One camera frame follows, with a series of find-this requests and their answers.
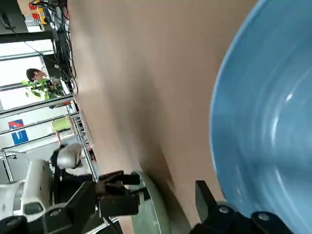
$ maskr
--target person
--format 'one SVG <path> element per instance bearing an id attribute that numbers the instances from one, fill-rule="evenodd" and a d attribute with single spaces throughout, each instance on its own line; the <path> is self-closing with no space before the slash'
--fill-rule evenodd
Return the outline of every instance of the person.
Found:
<path id="1" fill-rule="evenodd" d="M 42 70 L 39 70 L 39 69 L 36 69 L 36 68 L 29 68 L 26 70 L 26 75 L 27 75 L 27 78 L 30 80 L 30 81 L 42 81 L 44 80 L 45 78 L 48 77 L 48 75 L 42 71 Z M 48 81 L 50 85 L 53 85 L 53 86 L 60 86 L 60 82 L 58 79 L 56 78 L 52 78 L 51 80 Z"/>
<path id="2" fill-rule="evenodd" d="M 43 81 L 44 79 L 47 79 L 48 75 L 39 69 L 36 68 L 29 68 L 26 70 L 26 76 L 27 78 L 31 81 L 31 82 L 35 82 L 35 81 Z M 47 79 L 47 86 L 49 88 L 55 88 L 55 87 L 59 87 L 61 86 L 60 84 L 60 80 L 57 78 L 51 78 L 51 79 Z M 62 107 L 62 106 L 67 106 L 67 105 L 71 105 L 70 101 L 64 102 L 62 104 L 59 105 L 53 105 L 50 106 L 50 109 L 53 109 L 55 107 Z"/>

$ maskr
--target green plant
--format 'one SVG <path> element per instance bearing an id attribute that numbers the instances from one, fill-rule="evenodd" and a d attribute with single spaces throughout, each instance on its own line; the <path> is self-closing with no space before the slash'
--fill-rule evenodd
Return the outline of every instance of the green plant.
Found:
<path id="1" fill-rule="evenodd" d="M 32 93 L 36 97 L 41 98 L 44 96 L 44 99 L 57 98 L 63 95 L 62 87 L 57 84 L 54 86 L 49 79 L 35 80 L 35 81 L 24 81 L 22 84 L 25 85 L 25 88 L 28 92 L 25 93 L 29 97 L 29 93 Z"/>

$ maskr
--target bolt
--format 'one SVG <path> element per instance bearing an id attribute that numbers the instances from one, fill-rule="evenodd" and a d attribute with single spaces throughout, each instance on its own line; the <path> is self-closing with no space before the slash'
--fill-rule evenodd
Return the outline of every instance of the bolt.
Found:
<path id="1" fill-rule="evenodd" d="M 219 208 L 219 211 L 220 211 L 221 213 L 227 214 L 227 213 L 229 212 L 229 209 L 228 209 L 226 206 L 221 206 L 221 207 Z"/>
<path id="2" fill-rule="evenodd" d="M 264 213 L 259 214 L 258 217 L 260 219 L 262 219 L 263 221 L 269 221 L 270 220 L 270 217 L 267 214 L 264 214 Z"/>
<path id="3" fill-rule="evenodd" d="M 50 213 L 50 216 L 56 216 L 56 215 L 58 215 L 59 212 L 60 212 L 60 209 L 55 210 L 55 211 L 52 211 L 52 212 Z"/>

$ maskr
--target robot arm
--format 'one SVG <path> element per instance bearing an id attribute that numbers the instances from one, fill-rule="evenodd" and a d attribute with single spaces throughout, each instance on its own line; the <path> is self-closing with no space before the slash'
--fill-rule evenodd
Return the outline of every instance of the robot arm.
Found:
<path id="1" fill-rule="evenodd" d="M 81 233 L 90 214 L 94 212 L 97 198 L 96 183 L 88 181 L 66 205 L 52 206 L 41 218 L 29 223 L 23 216 L 8 217 L 0 221 L 0 230 L 6 234 Z M 256 212 L 251 218 L 247 218 L 229 206 L 218 205 L 204 181 L 196 182 L 196 206 L 202 223 L 197 224 L 191 230 L 191 234 L 292 234 L 283 221 L 272 213 Z M 137 212 L 138 209 L 134 209 L 131 213 L 117 214 L 117 216 L 135 215 Z"/>

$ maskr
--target wooden table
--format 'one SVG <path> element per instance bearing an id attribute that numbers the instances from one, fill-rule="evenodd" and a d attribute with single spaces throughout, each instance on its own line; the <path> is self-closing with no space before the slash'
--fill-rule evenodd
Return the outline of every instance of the wooden table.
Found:
<path id="1" fill-rule="evenodd" d="M 255 0 L 69 0 L 79 107 L 103 172 L 142 170 L 173 233 L 198 221 L 195 180 L 223 200 L 209 148 L 222 59 Z M 121 220 L 132 233 L 129 218 Z"/>

